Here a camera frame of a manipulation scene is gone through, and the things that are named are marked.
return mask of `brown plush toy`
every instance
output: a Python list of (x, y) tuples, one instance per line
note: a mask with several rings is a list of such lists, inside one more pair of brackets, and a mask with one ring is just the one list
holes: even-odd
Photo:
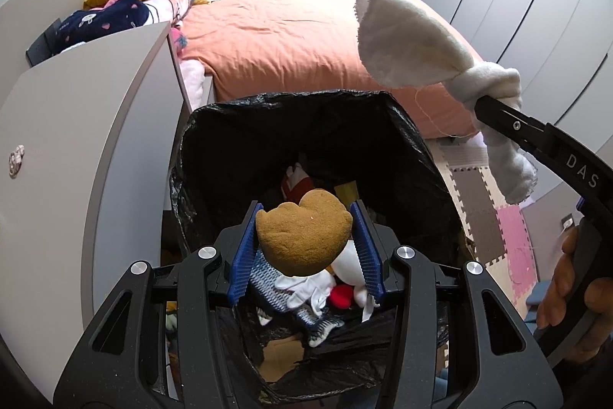
[(300, 204), (287, 202), (256, 213), (257, 237), (266, 260), (286, 276), (312, 276), (342, 252), (353, 218), (333, 194), (314, 189)]

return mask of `foam floor mat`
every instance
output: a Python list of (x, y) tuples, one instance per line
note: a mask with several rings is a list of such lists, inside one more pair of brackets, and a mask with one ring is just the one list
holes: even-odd
[(522, 213), (498, 189), (484, 148), (426, 141), (456, 205), (475, 256), (507, 298), (525, 315), (525, 298), (536, 282), (536, 264)]

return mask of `finger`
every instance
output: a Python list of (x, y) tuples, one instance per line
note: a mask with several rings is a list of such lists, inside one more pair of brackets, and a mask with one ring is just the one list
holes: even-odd
[(572, 259), (564, 254), (560, 257), (556, 269), (554, 270), (554, 282), (560, 297), (564, 298), (571, 292), (575, 280)]
[(560, 235), (560, 238), (562, 239), (562, 252), (564, 252), (566, 255), (572, 255), (574, 253), (575, 247), (577, 246), (578, 234), (578, 227), (573, 226), (570, 229), (566, 229)]
[(594, 280), (585, 290), (585, 304), (596, 314), (613, 317), (613, 279)]
[(548, 325), (557, 326), (566, 314), (566, 302), (560, 296), (555, 281), (552, 281), (545, 293), (545, 298), (536, 313), (536, 325), (544, 329)]
[(585, 304), (599, 316), (569, 358), (575, 362), (593, 358), (613, 331), (613, 279), (601, 278), (591, 283), (585, 291)]
[(613, 317), (600, 315), (588, 332), (580, 339), (572, 360), (585, 362), (598, 354), (600, 347), (613, 330)]

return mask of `pink blanket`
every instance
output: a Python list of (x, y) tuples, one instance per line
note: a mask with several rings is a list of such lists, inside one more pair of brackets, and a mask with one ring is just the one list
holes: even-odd
[[(182, 58), (205, 65), (222, 101), (262, 92), (384, 90), (357, 53), (355, 1), (220, 0), (192, 6)], [(425, 138), (475, 132), (468, 112), (441, 84), (390, 91)]]

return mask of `trash bin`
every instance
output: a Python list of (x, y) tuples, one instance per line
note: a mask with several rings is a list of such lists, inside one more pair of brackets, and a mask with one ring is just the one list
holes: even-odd
[[(275, 208), (286, 168), (297, 161), (330, 192), (355, 181), (366, 207), (401, 245), (456, 265), (462, 225), (415, 124), (390, 94), (350, 90), (262, 94), (195, 110), (170, 180), (184, 255), (240, 224), (253, 200)], [(443, 304), (438, 312), (441, 345)], [(376, 310), (366, 322), (345, 312), (343, 327), (318, 347), (303, 346), (302, 358), (272, 382), (259, 367), (273, 342), (290, 343), (297, 330), (286, 317), (262, 326), (257, 314), (247, 295), (218, 319), (241, 408), (320, 399), (382, 381), (394, 309)]]

